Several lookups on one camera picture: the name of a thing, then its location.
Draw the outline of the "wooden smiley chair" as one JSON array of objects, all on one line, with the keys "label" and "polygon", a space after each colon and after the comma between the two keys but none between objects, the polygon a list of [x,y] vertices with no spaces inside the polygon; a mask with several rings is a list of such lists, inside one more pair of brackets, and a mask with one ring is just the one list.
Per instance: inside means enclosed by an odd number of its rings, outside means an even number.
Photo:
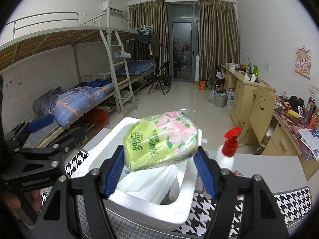
[{"label": "wooden smiley chair", "polygon": [[272,127],[276,98],[272,91],[257,85],[250,103],[251,109],[246,118],[239,143],[265,148],[274,132]]}]

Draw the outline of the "white pump lotion bottle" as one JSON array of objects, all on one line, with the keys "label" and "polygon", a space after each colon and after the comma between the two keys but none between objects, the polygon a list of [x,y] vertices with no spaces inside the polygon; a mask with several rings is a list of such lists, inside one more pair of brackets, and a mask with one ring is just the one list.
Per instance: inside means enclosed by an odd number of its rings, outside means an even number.
[{"label": "white pump lotion bottle", "polygon": [[232,171],[234,165],[234,155],[238,149],[238,137],[241,132],[241,127],[235,126],[228,130],[224,135],[224,144],[219,146],[215,157],[215,160],[221,169],[226,168]]}]

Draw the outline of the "white foam box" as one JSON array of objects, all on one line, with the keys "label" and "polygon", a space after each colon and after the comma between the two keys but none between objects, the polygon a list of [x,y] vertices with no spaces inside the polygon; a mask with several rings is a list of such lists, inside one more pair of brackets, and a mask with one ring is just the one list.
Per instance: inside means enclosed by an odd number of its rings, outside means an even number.
[{"label": "white foam box", "polygon": [[101,168],[123,145],[128,160],[105,206],[128,219],[173,231],[190,213],[197,180],[192,156],[200,138],[201,131],[182,111],[126,117],[88,151],[72,177]]}]

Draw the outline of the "blue plaid quilt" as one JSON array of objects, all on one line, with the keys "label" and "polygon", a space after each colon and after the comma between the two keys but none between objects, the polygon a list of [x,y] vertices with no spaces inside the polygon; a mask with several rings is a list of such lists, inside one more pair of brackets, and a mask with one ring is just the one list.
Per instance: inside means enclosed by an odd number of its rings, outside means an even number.
[{"label": "blue plaid quilt", "polygon": [[38,97],[32,104],[32,110],[38,115],[51,114],[61,128],[67,129],[102,103],[113,90],[113,83],[104,79],[82,82],[67,91],[59,86]]}]

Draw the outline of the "red snack packet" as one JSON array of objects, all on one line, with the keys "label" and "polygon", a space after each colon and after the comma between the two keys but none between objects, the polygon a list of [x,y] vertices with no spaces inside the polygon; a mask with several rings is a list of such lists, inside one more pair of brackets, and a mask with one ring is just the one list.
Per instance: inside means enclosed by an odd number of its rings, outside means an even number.
[{"label": "red snack packet", "polygon": [[236,176],[239,176],[239,177],[243,177],[243,174],[239,171],[239,170],[236,170],[233,172]]}]

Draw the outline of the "green tissue pack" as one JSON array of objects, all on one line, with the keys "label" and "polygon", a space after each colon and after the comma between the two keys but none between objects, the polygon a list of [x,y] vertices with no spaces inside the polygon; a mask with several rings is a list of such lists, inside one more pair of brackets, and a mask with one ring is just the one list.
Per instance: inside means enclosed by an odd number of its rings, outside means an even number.
[{"label": "green tissue pack", "polygon": [[124,136],[128,170],[168,166],[192,158],[198,148],[198,128],[182,111],[144,117]]}]

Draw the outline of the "wooden desk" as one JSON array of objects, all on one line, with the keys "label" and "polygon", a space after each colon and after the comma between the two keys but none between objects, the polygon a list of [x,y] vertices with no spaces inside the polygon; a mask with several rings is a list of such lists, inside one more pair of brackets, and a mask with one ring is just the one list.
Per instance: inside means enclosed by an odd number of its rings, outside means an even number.
[{"label": "wooden desk", "polygon": [[275,95],[273,87],[252,83],[227,66],[222,71],[225,88],[232,93],[232,123],[242,128],[239,143],[258,146],[262,155],[297,157],[306,179],[310,179],[318,171],[318,159],[302,141],[301,131],[307,125],[288,113],[284,98]]}]

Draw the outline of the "metal bunk bed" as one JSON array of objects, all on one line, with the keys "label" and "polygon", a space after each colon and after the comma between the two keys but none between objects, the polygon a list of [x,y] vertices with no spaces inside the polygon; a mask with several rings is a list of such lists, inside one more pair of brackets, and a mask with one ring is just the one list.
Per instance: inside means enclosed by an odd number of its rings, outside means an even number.
[{"label": "metal bunk bed", "polygon": [[[10,25],[11,40],[1,45],[1,116],[5,133],[23,121],[43,116],[34,113],[32,104],[45,92],[59,86],[67,91],[96,79],[108,80],[114,86],[97,106],[112,98],[112,109],[123,113],[124,104],[135,99],[133,83],[147,80],[155,70],[151,60],[130,58],[131,47],[140,36],[135,29],[117,29],[107,23],[44,29],[43,22],[31,22],[29,17]],[[30,136],[26,145],[46,146],[65,130],[54,118],[51,125]]]}]

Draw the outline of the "white paper tissue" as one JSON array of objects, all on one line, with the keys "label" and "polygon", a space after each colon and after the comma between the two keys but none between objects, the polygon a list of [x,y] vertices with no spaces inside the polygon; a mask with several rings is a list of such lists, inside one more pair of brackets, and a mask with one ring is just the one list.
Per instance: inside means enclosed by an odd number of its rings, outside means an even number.
[{"label": "white paper tissue", "polygon": [[117,190],[141,200],[167,205],[177,200],[187,162],[159,168],[127,171],[117,184]]}]

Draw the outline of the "houndstooth table cloth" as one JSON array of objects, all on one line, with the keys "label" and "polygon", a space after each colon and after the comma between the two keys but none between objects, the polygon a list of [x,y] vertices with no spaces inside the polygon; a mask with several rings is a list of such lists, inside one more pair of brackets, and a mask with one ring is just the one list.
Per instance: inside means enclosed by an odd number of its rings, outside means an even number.
[{"label": "houndstooth table cloth", "polygon": [[[70,177],[75,177],[76,170],[83,162],[87,162],[89,154],[78,152],[65,165],[65,171]],[[302,224],[312,209],[309,187],[298,188],[288,192],[274,194],[278,208],[283,216],[289,235],[292,235]],[[82,238],[90,238],[89,226],[84,210],[84,202],[78,200]],[[204,238],[213,214],[216,201],[204,199],[203,193],[195,191],[188,219],[174,231],[158,231],[129,221],[127,218],[107,210],[117,238]],[[241,227],[244,197],[238,197],[229,238],[237,238]]]}]

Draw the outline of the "black folding chair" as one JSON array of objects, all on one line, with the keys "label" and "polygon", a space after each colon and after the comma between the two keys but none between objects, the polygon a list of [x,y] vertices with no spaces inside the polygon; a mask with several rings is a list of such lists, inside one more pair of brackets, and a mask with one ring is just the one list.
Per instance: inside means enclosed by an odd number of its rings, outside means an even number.
[{"label": "black folding chair", "polygon": [[[157,89],[158,86],[160,86],[162,93],[164,95],[166,95],[170,91],[171,76],[168,75],[169,65],[170,61],[165,62],[159,69],[160,73],[151,78],[151,87],[149,89],[148,94],[151,92],[153,88]],[[167,86],[168,90],[164,91],[163,86]]]}]

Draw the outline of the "glass balcony door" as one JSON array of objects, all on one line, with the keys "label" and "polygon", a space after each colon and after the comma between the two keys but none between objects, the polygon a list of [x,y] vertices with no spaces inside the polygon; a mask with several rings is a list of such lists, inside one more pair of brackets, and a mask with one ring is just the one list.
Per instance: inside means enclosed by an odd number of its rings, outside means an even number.
[{"label": "glass balcony door", "polygon": [[173,77],[176,80],[192,81],[192,23],[172,23]]}]

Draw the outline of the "anime girl poster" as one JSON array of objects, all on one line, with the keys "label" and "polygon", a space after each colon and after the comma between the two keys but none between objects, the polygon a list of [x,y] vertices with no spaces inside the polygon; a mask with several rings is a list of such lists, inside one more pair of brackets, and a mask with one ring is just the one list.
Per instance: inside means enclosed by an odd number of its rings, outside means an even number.
[{"label": "anime girl poster", "polygon": [[302,48],[296,48],[295,56],[295,72],[310,79],[312,61],[311,49],[306,49],[304,46]]}]

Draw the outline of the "brown curtain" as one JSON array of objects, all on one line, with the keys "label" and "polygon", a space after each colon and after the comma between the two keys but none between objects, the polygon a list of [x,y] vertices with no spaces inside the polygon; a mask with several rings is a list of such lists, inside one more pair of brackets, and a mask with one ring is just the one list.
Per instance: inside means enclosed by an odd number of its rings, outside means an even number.
[{"label": "brown curtain", "polygon": [[239,63],[239,34],[234,3],[198,0],[200,80],[207,81],[215,65]]}]

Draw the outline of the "metal bucket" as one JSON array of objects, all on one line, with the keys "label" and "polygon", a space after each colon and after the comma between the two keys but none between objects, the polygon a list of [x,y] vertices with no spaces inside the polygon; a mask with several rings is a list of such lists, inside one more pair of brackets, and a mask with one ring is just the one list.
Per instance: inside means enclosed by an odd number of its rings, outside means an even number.
[{"label": "metal bucket", "polygon": [[214,91],[214,104],[216,107],[224,107],[228,94],[224,88],[219,88]]}]

